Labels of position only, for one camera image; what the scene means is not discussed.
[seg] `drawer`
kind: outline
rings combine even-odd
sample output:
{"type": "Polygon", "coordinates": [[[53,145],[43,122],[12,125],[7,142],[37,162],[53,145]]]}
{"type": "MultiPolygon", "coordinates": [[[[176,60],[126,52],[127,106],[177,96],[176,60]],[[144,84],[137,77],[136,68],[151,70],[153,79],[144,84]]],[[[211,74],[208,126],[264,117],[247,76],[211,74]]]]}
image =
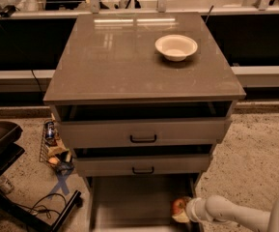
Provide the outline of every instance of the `drawer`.
{"type": "Polygon", "coordinates": [[[208,169],[209,163],[208,154],[73,160],[81,177],[201,173],[208,169]]]}
{"type": "Polygon", "coordinates": [[[120,147],[221,142],[230,119],[163,119],[57,123],[67,147],[120,147]]]}
{"type": "Polygon", "coordinates": [[[95,177],[92,182],[90,232],[203,231],[198,223],[171,218],[171,202],[194,196],[188,175],[95,177]]]}
{"type": "Polygon", "coordinates": [[[100,101],[99,104],[51,105],[59,121],[114,121],[163,118],[227,117],[233,101],[100,101]]]}

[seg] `cabinet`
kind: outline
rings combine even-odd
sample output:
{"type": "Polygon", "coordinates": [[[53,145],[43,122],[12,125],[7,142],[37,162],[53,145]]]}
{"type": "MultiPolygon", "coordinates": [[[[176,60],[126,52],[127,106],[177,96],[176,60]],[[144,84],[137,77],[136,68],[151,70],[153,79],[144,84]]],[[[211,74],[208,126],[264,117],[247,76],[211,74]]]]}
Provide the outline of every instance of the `cabinet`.
{"type": "Polygon", "coordinates": [[[91,194],[90,230],[197,231],[170,201],[194,195],[244,96],[198,14],[80,15],[44,102],[91,194]],[[169,34],[198,51],[165,60],[154,42],[169,34]]]}

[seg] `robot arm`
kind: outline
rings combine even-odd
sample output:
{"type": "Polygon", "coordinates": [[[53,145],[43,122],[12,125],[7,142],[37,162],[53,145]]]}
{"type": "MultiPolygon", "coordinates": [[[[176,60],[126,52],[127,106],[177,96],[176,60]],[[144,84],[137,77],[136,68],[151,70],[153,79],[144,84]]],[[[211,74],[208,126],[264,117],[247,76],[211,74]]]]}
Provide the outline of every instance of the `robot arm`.
{"type": "Polygon", "coordinates": [[[192,221],[206,220],[220,224],[234,221],[254,232],[266,232],[270,217],[269,212],[239,206],[217,195],[207,200],[191,199],[186,205],[186,213],[192,221]]]}
{"type": "Polygon", "coordinates": [[[279,199],[270,213],[236,205],[218,195],[207,200],[181,198],[173,204],[173,219],[177,222],[208,221],[224,225],[236,222],[254,232],[279,232],[279,199]]]}

